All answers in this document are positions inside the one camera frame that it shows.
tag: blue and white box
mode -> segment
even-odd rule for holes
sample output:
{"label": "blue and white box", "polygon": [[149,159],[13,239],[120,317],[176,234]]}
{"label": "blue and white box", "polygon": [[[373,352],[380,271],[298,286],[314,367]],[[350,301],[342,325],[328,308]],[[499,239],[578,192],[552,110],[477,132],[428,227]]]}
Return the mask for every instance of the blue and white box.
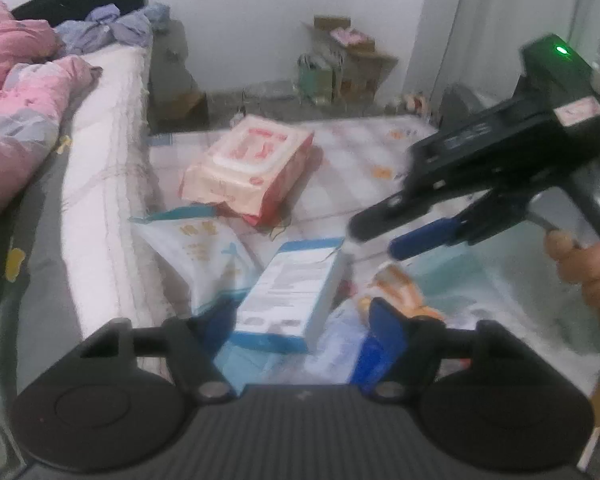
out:
{"label": "blue and white box", "polygon": [[344,274],[342,238],[287,242],[237,310],[231,341],[266,352],[312,352]]}

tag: pink comforter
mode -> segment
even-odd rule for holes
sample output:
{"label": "pink comforter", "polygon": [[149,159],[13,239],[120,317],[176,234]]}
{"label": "pink comforter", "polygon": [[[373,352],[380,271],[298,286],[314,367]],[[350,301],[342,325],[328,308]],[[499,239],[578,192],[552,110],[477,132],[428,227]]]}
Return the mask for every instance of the pink comforter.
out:
{"label": "pink comforter", "polygon": [[14,65],[49,58],[59,46],[58,37],[46,21],[18,22],[0,1],[0,88]]}
{"label": "pink comforter", "polygon": [[0,212],[58,141],[71,97],[100,75],[78,56],[29,64],[57,47],[47,22],[18,22],[0,2]]}

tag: label sticker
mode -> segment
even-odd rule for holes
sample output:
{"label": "label sticker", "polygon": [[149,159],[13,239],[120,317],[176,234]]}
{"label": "label sticker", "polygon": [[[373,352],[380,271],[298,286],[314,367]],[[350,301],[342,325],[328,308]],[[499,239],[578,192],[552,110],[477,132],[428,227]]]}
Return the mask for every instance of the label sticker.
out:
{"label": "label sticker", "polygon": [[585,97],[554,110],[560,124],[565,128],[600,115],[600,103],[592,96]]}

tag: human hand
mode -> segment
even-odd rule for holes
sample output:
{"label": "human hand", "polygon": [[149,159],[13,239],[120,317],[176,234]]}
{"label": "human hand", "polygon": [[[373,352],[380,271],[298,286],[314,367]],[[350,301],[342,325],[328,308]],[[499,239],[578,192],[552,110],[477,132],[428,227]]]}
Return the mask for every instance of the human hand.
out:
{"label": "human hand", "polygon": [[544,250],[558,263],[558,275],[567,283],[581,283],[585,302],[600,316],[600,243],[586,249],[577,246],[565,231],[550,231]]}

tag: mattress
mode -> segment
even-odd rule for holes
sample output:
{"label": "mattress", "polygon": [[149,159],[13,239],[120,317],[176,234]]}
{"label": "mattress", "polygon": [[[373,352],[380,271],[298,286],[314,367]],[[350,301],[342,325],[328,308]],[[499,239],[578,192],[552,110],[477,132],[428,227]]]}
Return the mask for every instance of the mattress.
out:
{"label": "mattress", "polygon": [[84,59],[102,77],[65,127],[61,243],[83,337],[115,317],[135,327],[173,315],[154,254],[131,232],[152,196],[146,155],[150,50],[113,44]]}

